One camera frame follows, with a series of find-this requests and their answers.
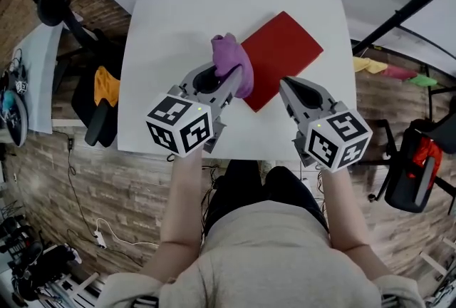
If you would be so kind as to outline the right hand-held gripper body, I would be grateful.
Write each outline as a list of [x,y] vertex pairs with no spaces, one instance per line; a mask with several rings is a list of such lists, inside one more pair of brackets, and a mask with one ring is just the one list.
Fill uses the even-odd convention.
[[372,135],[360,113],[339,101],[300,121],[293,143],[303,164],[334,173],[359,161]]

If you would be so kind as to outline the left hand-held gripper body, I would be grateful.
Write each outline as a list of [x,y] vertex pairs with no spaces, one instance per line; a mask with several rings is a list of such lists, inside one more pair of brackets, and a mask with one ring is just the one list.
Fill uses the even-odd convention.
[[155,91],[145,111],[153,142],[174,155],[185,157],[199,147],[211,153],[226,127],[222,111],[231,103],[232,91],[221,87],[214,93]]

